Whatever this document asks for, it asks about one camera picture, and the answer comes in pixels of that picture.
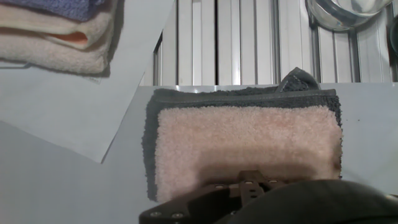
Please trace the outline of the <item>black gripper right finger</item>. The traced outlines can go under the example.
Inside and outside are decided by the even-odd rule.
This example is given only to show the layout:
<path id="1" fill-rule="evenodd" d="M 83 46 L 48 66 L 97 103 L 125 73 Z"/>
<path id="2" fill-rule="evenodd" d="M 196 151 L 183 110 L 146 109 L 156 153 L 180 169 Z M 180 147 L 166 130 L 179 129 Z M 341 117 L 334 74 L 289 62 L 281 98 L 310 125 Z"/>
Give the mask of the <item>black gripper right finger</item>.
<path id="1" fill-rule="evenodd" d="M 286 185 L 282 180 L 264 177 L 258 170 L 241 171 L 238 180 L 241 199 L 255 199 L 272 189 Z"/>

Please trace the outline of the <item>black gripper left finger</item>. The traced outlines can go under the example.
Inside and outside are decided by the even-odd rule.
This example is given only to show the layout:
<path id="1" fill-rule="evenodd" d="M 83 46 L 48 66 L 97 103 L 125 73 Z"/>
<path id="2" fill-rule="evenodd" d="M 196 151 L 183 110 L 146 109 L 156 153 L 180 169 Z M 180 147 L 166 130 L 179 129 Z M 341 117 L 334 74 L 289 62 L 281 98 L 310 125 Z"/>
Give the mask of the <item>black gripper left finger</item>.
<path id="1" fill-rule="evenodd" d="M 237 187 L 211 184 L 142 212 L 139 224 L 225 223 L 240 208 Z"/>

